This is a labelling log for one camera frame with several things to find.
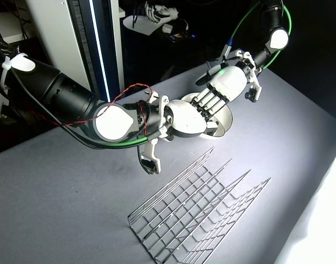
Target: gray table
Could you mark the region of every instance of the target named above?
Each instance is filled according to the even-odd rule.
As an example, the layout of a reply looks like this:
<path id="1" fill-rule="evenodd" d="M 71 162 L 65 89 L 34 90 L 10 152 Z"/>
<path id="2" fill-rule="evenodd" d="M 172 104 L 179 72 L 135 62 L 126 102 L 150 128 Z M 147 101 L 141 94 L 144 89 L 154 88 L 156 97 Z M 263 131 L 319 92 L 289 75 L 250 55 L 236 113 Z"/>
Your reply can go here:
<path id="1" fill-rule="evenodd" d="M 180 98 L 202 89 L 194 81 L 206 70 L 154 88 Z M 272 263 L 336 156 L 336 120 L 271 71 L 260 81 L 257 103 L 243 96 L 230 103 L 234 121 L 224 138 L 160 142 L 160 175 L 143 172 L 136 149 L 91 150 L 61 129 L 1 153 L 0 263 L 153 263 L 126 217 L 211 146 L 212 170 L 233 158 L 222 177 L 252 169 L 247 186 L 272 180 L 209 263 Z"/>

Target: robotic hand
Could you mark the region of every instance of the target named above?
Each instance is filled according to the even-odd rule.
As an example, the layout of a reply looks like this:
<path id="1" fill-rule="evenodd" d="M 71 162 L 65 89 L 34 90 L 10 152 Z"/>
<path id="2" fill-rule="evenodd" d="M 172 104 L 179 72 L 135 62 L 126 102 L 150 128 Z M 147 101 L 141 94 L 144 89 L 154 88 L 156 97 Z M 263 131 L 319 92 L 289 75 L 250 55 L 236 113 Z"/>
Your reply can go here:
<path id="1" fill-rule="evenodd" d="M 176 8 L 166 8 L 163 5 L 149 5 L 145 3 L 145 13 L 148 19 L 158 25 L 163 25 L 178 18 L 179 12 Z"/>
<path id="2" fill-rule="evenodd" d="M 139 151 L 140 163 L 147 173 L 159 173 L 161 164 L 154 154 L 158 139 L 171 141 L 173 136 L 198 136 L 213 126 L 212 117 L 228 102 L 237 98 L 247 82 L 254 83 L 248 98 L 255 102 L 261 92 L 255 71 L 288 43 L 288 33 L 282 28 L 283 6 L 280 0 L 262 0 L 261 13 L 265 17 L 266 44 L 252 56 L 236 52 L 240 58 L 236 66 L 227 65 L 231 45 L 221 65 L 200 79 L 209 81 L 206 88 L 191 102 L 169 101 L 151 91 L 147 101 L 117 104 L 99 100 L 58 69 L 40 63 L 25 54 L 9 60 L 0 49 L 2 87 L 21 86 L 40 111 L 48 114 L 61 128 L 92 149 L 124 149 L 145 145 Z"/>

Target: metal wire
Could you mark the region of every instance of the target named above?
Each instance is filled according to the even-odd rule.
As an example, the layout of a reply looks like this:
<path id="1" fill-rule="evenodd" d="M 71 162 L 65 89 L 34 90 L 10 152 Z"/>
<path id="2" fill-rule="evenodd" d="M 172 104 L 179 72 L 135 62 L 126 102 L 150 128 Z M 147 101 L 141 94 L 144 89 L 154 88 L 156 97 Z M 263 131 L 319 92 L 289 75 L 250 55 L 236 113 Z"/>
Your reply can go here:
<path id="1" fill-rule="evenodd" d="M 208 150 L 128 217 L 130 227 L 156 263 L 205 263 L 270 179 L 236 197 L 250 170 L 224 186 L 211 173 Z"/>

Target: white robotic hand in background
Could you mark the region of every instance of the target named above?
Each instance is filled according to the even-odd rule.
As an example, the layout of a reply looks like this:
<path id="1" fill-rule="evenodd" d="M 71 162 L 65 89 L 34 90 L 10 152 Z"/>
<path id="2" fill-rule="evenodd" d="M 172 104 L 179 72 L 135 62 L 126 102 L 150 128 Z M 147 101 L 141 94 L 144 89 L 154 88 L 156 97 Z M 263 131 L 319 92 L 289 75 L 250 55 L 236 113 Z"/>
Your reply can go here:
<path id="1" fill-rule="evenodd" d="M 145 13 L 148 19 L 158 25 L 163 25 L 178 18 L 176 8 L 167 8 L 163 5 L 149 5 L 145 3 Z"/>

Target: white bowl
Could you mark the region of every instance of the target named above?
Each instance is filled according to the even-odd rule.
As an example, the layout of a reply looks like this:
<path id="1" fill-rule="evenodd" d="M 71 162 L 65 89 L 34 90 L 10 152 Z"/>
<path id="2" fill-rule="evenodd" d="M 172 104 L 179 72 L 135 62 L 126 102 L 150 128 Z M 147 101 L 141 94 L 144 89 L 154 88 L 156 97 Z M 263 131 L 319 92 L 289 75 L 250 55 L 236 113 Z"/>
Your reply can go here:
<path id="1" fill-rule="evenodd" d="M 190 93 L 188 95 L 185 95 L 181 100 L 186 101 L 186 102 L 191 102 L 192 99 L 197 96 L 199 93 L 194 92 Z M 213 136 L 207 135 L 207 134 L 201 134 L 200 137 L 204 139 L 218 139 L 221 138 L 226 131 L 229 130 L 233 123 L 233 115 L 227 105 L 223 106 L 223 108 L 218 111 L 214 117 L 211 118 L 213 121 L 218 122 L 218 128 L 217 131 L 214 133 Z"/>

